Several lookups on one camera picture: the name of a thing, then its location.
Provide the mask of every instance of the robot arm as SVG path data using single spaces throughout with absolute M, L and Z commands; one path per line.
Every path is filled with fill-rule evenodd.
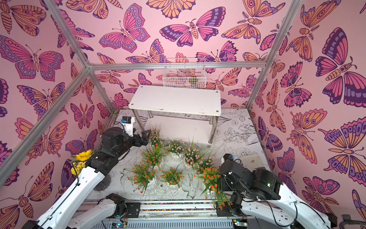
M 126 209 L 125 199 L 110 194 L 93 209 L 71 219 L 93 188 L 118 163 L 118 158 L 128 153 L 132 146 L 147 145 L 150 133 L 147 130 L 141 133 L 142 137 L 138 134 L 130 136 L 119 127 L 103 132 L 102 146 L 88 159 L 74 183 L 37 221 L 27 221 L 22 229 L 89 229 L 109 216 L 122 217 Z

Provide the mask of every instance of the white table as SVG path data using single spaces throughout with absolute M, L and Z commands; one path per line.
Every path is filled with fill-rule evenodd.
M 221 115 L 221 96 L 218 90 L 140 85 L 129 108 L 132 109 L 142 130 L 144 127 L 137 110 L 149 112 L 145 127 L 151 129 L 160 127 L 163 138 L 212 144 L 217 121 Z M 158 116 L 152 115 L 151 111 L 209 115 L 211 120 L 207 122 Z

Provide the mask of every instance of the metal table leg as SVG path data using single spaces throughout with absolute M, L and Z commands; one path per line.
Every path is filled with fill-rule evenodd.
M 134 116 L 138 122 L 138 125 L 140 126 L 141 131 L 145 131 L 145 128 L 142 126 L 142 121 L 140 119 L 140 115 L 138 114 L 137 110 L 132 109 L 132 112 L 134 113 Z
M 149 113 L 149 118 L 153 118 L 153 113 L 151 111 L 147 111 Z
M 211 129 L 211 133 L 210 133 L 210 139 L 208 140 L 208 144 L 213 143 L 213 136 L 215 135 L 215 131 L 216 131 L 217 122 L 219 120 L 219 117 L 218 116 L 211 116 L 211 120 L 212 120 L 212 129 Z

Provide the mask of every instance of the white flower pot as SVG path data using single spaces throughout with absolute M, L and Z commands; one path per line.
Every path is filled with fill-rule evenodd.
M 158 182 L 154 176 L 153 179 L 147 184 L 146 191 L 147 192 L 154 191 L 157 187 L 158 187 Z

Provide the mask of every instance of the butterfly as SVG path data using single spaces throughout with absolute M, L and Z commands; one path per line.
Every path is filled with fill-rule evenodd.
M 0 141 L 0 166 L 8 158 L 8 156 L 11 153 L 12 153 L 12 149 L 8 149 L 6 147 L 6 143 L 3 143 Z M 9 185 L 11 185 L 11 183 L 16 182 L 18 180 L 18 176 L 19 176 L 18 172 L 19 172 L 19 169 L 16 168 L 3 185 L 9 186 Z
M 320 56 L 315 61 L 318 67 L 316 76 L 329 74 L 325 80 L 333 80 L 323 90 L 323 94 L 330 97 L 330 102 L 333 104 L 339 103 L 343 93 L 343 78 L 344 78 L 344 99 L 343 102 L 347 105 L 356 107 L 366 107 L 366 78 L 362 75 L 347 71 L 352 64 L 351 62 L 344 64 L 347 58 L 348 42 L 344 31 L 341 28 L 336 28 L 326 40 L 323 54 L 332 58 L 335 63 L 327 57 Z
M 145 19 L 141 14 L 141 6 L 136 3 L 132 4 L 125 12 L 123 17 L 123 26 L 121 26 L 120 32 L 107 33 L 99 40 L 104 48 L 111 47 L 113 49 L 123 48 L 124 50 L 133 53 L 137 49 L 137 44 L 134 40 L 146 41 L 150 35 L 142 27 Z
M 197 62 L 234 62 L 236 61 L 236 52 L 238 51 L 237 48 L 234 47 L 234 43 L 231 41 L 228 41 L 224 44 L 224 46 L 221 48 L 221 51 L 219 53 L 219 56 L 217 57 L 217 54 L 214 55 L 213 52 L 211 52 L 212 55 L 215 57 L 204 53 L 204 52 L 197 52 L 196 58 L 199 58 Z M 216 69 L 210 68 L 206 69 L 207 73 L 213 73 Z
M 78 76 L 78 74 L 79 74 L 79 72 L 76 69 L 74 63 L 71 63 L 71 78 L 75 79 L 76 76 Z M 86 97 L 88 98 L 89 102 L 91 104 L 93 104 L 93 101 L 92 101 L 93 88 L 94 88 L 94 84 L 93 84 L 92 80 L 86 79 L 80 84 L 80 86 L 76 89 L 76 91 L 74 92 L 74 94 L 72 96 L 76 96 L 77 94 L 79 94 L 80 89 L 81 89 L 82 93 L 86 92 L 85 93 Z
M 90 134 L 85 137 L 85 139 L 81 138 L 81 140 L 73 140 L 69 141 L 65 145 L 65 150 L 69 151 L 71 155 L 77 155 L 79 153 L 85 152 L 90 149 L 94 149 L 94 143 L 97 140 L 98 130 L 94 129 L 90 132 Z
M 80 109 L 73 103 L 70 104 L 71 110 L 74 113 L 74 119 L 78 122 L 78 126 L 80 129 L 86 125 L 87 128 L 90 127 L 90 121 L 93 119 L 94 105 L 92 105 L 88 109 L 88 104 L 85 106 L 85 109 L 80 104 Z
M 246 86 L 243 86 L 243 88 L 240 89 L 234 89 L 229 91 L 228 95 L 234 95 L 239 96 L 240 98 L 248 98 L 250 96 L 250 92 L 252 91 L 255 81 L 257 80 L 254 75 L 249 75 L 247 78 Z
M 287 187 L 297 195 L 294 182 L 291 180 L 290 173 L 295 166 L 295 151 L 292 148 L 288 148 L 286 152 L 283 153 L 283 157 L 277 157 L 277 165 L 282 172 L 278 173 L 278 177 L 287 185 Z
M 275 163 L 274 159 L 272 159 L 272 160 L 269 159 L 269 166 L 271 167 L 272 170 L 275 168 L 276 163 Z
M 326 16 L 328 16 L 338 5 L 341 3 L 341 0 L 330 0 L 322 3 L 316 10 L 315 7 L 309 9 L 308 12 L 305 12 L 305 6 L 302 5 L 300 12 L 300 19 L 304 26 L 307 28 L 301 28 L 299 32 L 304 35 L 302 37 L 295 38 L 286 48 L 286 52 L 290 48 L 294 48 L 295 52 L 299 51 L 299 56 L 311 62 L 313 60 L 313 51 L 311 49 L 310 41 L 306 35 L 309 36 L 311 40 L 314 39 L 313 34 L 311 32 L 315 31 L 318 26 L 315 26 L 319 22 L 321 22 Z
M 146 5 L 155 9 L 162 9 L 166 18 L 178 18 L 182 10 L 191 10 L 196 0 L 148 0 Z
M 71 160 L 66 159 L 64 167 L 62 168 L 62 171 L 61 171 L 61 186 L 62 186 L 62 189 L 60 189 L 60 186 L 59 186 L 59 192 L 56 193 L 56 197 L 57 197 L 58 194 L 60 194 L 60 195 L 55 200 L 55 202 L 61 197 L 62 194 L 64 194 L 64 192 L 66 192 L 66 190 L 70 187 L 70 185 L 72 185 L 72 183 L 76 179 L 76 177 L 71 173 L 71 169 L 73 169 L 72 165 L 71 165 Z
M 85 49 L 85 50 L 94 51 L 94 49 L 92 47 L 90 47 L 89 45 L 84 44 L 83 42 L 81 42 L 83 40 L 81 37 L 95 37 L 95 35 L 91 34 L 88 31 L 85 31 L 83 29 L 76 28 L 76 25 L 69 18 L 66 11 L 64 11 L 64 10 L 60 10 L 60 11 L 61 11 L 61 14 L 64 17 L 67 25 L 69 26 L 72 34 L 75 36 L 75 40 L 79 44 L 80 48 Z M 52 20 L 55 23 L 55 26 L 56 26 L 57 30 L 59 31 L 59 33 L 60 33 L 59 34 L 59 39 L 58 39 L 58 42 L 57 42 L 57 47 L 61 48 L 62 46 L 64 46 L 65 43 L 66 43 L 67 46 L 69 46 L 69 43 L 66 40 L 65 35 L 63 34 L 62 30 L 60 29 L 60 27 L 58 26 L 57 22 L 55 21 L 55 19 L 53 17 L 52 17 Z M 74 55 L 75 55 L 75 52 L 70 46 L 70 57 L 71 57 L 71 59 L 74 58 Z
M 46 93 L 43 94 L 34 88 L 24 85 L 18 85 L 17 88 L 30 105 L 34 104 L 34 110 L 36 111 L 36 114 L 38 114 L 38 120 L 40 120 L 47 110 L 56 102 L 59 96 L 65 91 L 65 83 L 62 82 L 57 84 L 56 87 L 51 91 L 51 94 L 49 93 L 49 89 L 48 92 L 43 90 Z M 61 111 L 65 111 L 68 114 L 65 106 L 61 109 Z
M 286 73 L 282 79 L 281 79 L 281 87 L 287 88 L 285 93 L 290 92 L 286 98 L 285 98 L 285 106 L 286 107 L 293 107 L 295 104 L 296 106 L 301 107 L 304 102 L 309 101 L 311 98 L 311 93 L 308 90 L 305 90 L 303 88 L 295 88 L 296 81 L 298 80 L 298 77 L 300 75 L 302 68 L 302 62 L 297 62 L 296 65 L 290 66 L 288 69 L 288 73 Z
M 0 53 L 2 58 L 15 63 L 21 79 L 34 79 L 36 72 L 40 71 L 44 80 L 55 81 L 55 70 L 60 69 L 64 61 L 63 56 L 54 51 L 43 52 L 39 57 L 36 53 L 32 55 L 19 43 L 3 35 L 0 35 Z
M 98 130 L 100 132 L 100 134 L 102 134 L 102 132 L 105 129 L 105 125 L 103 125 L 99 120 L 98 120 Z
M 128 106 L 128 104 L 129 102 L 123 98 L 122 93 L 115 94 L 115 99 L 112 100 L 112 106 L 114 109 L 123 109 L 123 107 Z
M 123 91 L 124 92 L 127 92 L 127 93 L 135 93 L 137 91 L 137 88 L 140 86 L 140 85 L 151 85 L 152 83 L 146 79 L 146 77 L 144 76 L 144 74 L 142 73 L 139 73 L 138 74 L 138 82 L 137 80 L 135 79 L 132 79 L 135 84 L 128 84 L 130 85 L 131 87 L 134 87 L 134 88 L 127 88 L 127 89 L 124 89 Z
M 160 45 L 159 39 L 156 39 L 151 44 L 150 55 L 148 55 L 146 52 L 146 56 L 130 56 L 127 57 L 126 60 L 134 64 L 170 63 L 170 61 L 165 60 L 165 55 L 163 53 L 164 53 L 163 47 Z
M 8 207 L 4 207 L 0 209 L 0 227 L 1 228 L 9 228 L 14 229 L 20 214 L 20 208 L 23 208 L 23 212 L 28 218 L 33 218 L 33 206 L 29 202 L 29 200 L 32 201 L 42 201 L 50 196 L 52 192 L 52 173 L 54 168 L 54 163 L 50 162 L 48 165 L 46 165 L 41 173 L 38 175 L 36 180 L 34 181 L 32 187 L 30 188 L 28 195 L 25 196 L 26 190 L 22 195 L 19 196 L 19 198 L 6 198 L 6 199 L 12 199 L 19 201 L 18 204 L 11 205 Z
M 191 22 L 186 22 L 189 23 L 189 26 L 182 24 L 168 25 L 160 30 L 160 34 L 173 42 L 180 37 L 177 41 L 179 47 L 184 45 L 192 46 L 193 37 L 198 39 L 198 34 L 201 35 L 204 41 L 208 41 L 210 37 L 216 36 L 219 33 L 218 29 L 206 26 L 219 27 L 225 14 L 225 7 L 217 7 L 202 15 L 196 24 L 193 23 L 195 20 L 193 19 Z
M 277 92 L 278 92 L 278 80 L 276 79 L 273 83 L 271 91 L 269 91 L 267 93 L 267 103 L 272 106 L 269 107 L 266 110 L 266 112 L 272 111 L 271 116 L 269 117 L 269 124 L 272 127 L 276 126 L 280 131 L 285 133 L 286 132 L 285 123 L 283 122 L 280 114 L 277 112 L 277 110 L 281 111 L 280 109 L 278 109 L 277 104 L 276 104 Z
M 309 177 L 304 177 L 303 181 L 307 185 L 305 188 L 308 192 L 303 190 L 302 195 L 310 202 L 310 206 L 322 213 L 327 213 L 323 205 L 320 203 L 322 202 L 328 212 L 334 214 L 328 204 L 339 205 L 338 201 L 331 197 L 324 198 L 321 195 L 330 195 L 335 193 L 340 188 L 340 184 L 332 179 L 323 181 L 319 177 L 315 176 L 313 177 L 313 180 Z
M 259 127 L 259 136 L 261 140 L 267 141 L 266 148 L 273 153 L 273 150 L 278 151 L 282 149 L 283 144 L 281 140 L 274 134 L 270 134 L 270 130 L 267 130 L 266 124 L 264 123 L 262 117 L 258 116 L 258 127 Z
M 264 102 L 263 102 L 263 98 L 262 96 L 264 96 L 263 91 L 264 89 L 266 89 L 268 84 L 268 80 L 266 79 L 263 83 L 261 88 L 259 89 L 259 92 L 257 94 L 257 96 L 255 97 L 254 101 L 255 104 L 257 104 L 259 106 L 259 108 L 261 108 L 262 110 L 264 109 Z
M 57 156 L 61 157 L 58 151 L 62 146 L 61 141 L 66 135 L 67 125 L 67 120 L 60 122 L 55 126 L 55 128 L 53 128 L 50 134 L 49 132 L 51 127 L 49 127 L 48 133 L 43 133 L 43 136 L 41 135 L 38 138 L 30 151 L 27 153 L 29 160 L 26 161 L 25 165 L 28 165 L 32 158 L 41 156 L 45 151 L 47 151 L 49 154 L 57 154 Z M 18 133 L 18 137 L 23 139 L 30 132 L 34 125 L 25 119 L 17 118 L 15 126 L 17 127 L 16 132 Z
M 352 190 L 352 199 L 353 203 L 358 211 L 358 213 L 362 216 L 363 220 L 366 221 L 366 206 L 361 203 L 360 196 L 356 190 Z
M 217 80 L 215 80 L 214 83 L 213 82 L 206 82 L 206 89 L 215 90 L 216 85 L 217 85 L 217 87 L 221 91 L 224 91 L 224 86 L 222 84 L 227 85 L 227 86 L 234 86 L 238 82 L 237 77 L 238 77 L 241 70 L 242 70 L 241 67 L 240 68 L 234 68 L 231 71 L 229 71 L 228 73 L 226 73 L 226 75 L 219 81 L 219 78 L 221 76 L 221 74 L 220 74 L 219 78 Z
M 105 3 L 105 0 L 99 0 L 99 4 L 97 6 L 98 0 L 91 1 L 83 1 L 83 0 L 67 0 L 66 7 L 71 10 L 82 11 L 86 13 L 90 13 L 93 11 L 93 16 L 99 19 L 105 19 L 108 16 L 108 7 Z M 117 0 L 108 0 L 108 2 L 112 3 L 115 7 L 118 7 L 123 10 L 121 4 Z
M 4 79 L 0 79 L 0 104 L 6 103 L 8 100 L 9 86 Z M 8 111 L 5 107 L 0 106 L 0 118 L 4 117 Z
M 272 62 L 271 69 L 269 71 L 269 73 L 272 73 L 272 79 L 276 77 L 277 72 L 280 72 L 285 69 L 285 63 L 282 62 L 277 63 L 278 61 L 280 60 L 277 60 L 276 56 L 276 58 Z
M 285 3 L 281 3 L 277 7 L 271 7 L 271 4 L 269 4 L 267 1 L 261 3 L 261 0 L 243 0 L 243 3 L 248 14 L 252 18 L 249 18 L 249 16 L 243 11 L 242 14 L 245 19 L 238 21 L 238 24 L 245 22 L 248 23 L 229 29 L 221 36 L 231 39 L 238 39 L 241 37 L 243 37 L 244 39 L 249 39 L 253 37 L 256 39 L 256 43 L 259 44 L 259 42 L 261 41 L 261 33 L 253 25 L 261 24 L 262 21 L 258 18 L 270 16 L 277 13 L 280 9 L 282 9 L 283 6 L 285 6 Z
M 250 52 L 243 53 L 243 58 L 245 61 L 265 61 L 267 58 L 267 52 L 260 56 L 258 53 L 256 53 L 258 57 Z
M 100 110 L 100 116 L 102 118 L 109 117 L 111 115 L 111 112 L 109 111 L 109 109 L 106 105 L 98 103 L 97 107 Z
M 8 1 L 2 1 L 0 9 L 3 11 L 1 13 L 3 26 L 8 34 L 10 34 L 12 29 L 12 21 L 9 15 L 11 12 L 16 23 L 24 32 L 31 36 L 37 36 L 40 29 L 35 25 L 39 25 L 46 18 L 46 12 L 34 5 L 15 5 L 9 7 L 7 3 Z
M 293 115 L 292 112 L 290 112 L 290 114 L 293 116 L 292 125 L 295 129 L 291 131 L 290 138 L 287 138 L 287 140 L 291 140 L 294 146 L 299 146 L 299 150 L 307 160 L 311 163 L 317 164 L 317 157 L 315 155 L 314 148 L 306 136 L 308 132 L 315 132 L 309 131 L 308 129 L 318 125 L 325 118 L 327 112 L 323 111 L 323 109 L 314 109 L 305 112 L 304 115 L 302 115 L 302 113 Z
M 340 154 L 345 153 L 330 158 L 328 160 L 329 167 L 324 169 L 325 171 L 334 169 L 337 172 L 345 174 L 349 171 L 348 176 L 353 181 L 356 181 L 359 184 L 363 184 L 364 186 L 366 186 L 366 178 L 364 175 L 366 173 L 366 165 L 363 162 L 361 162 L 358 158 L 356 158 L 354 155 L 352 155 L 356 154 L 355 151 L 360 151 L 364 149 L 364 147 L 362 147 L 362 149 L 359 150 L 352 150 L 365 137 L 366 135 L 365 129 L 366 129 L 366 117 L 362 119 L 359 118 L 357 121 L 344 124 L 341 127 L 341 130 L 334 129 L 325 131 L 322 129 L 318 129 L 324 133 L 325 135 L 324 139 L 327 142 L 339 148 L 342 148 L 342 149 L 329 149 L 329 151 Z

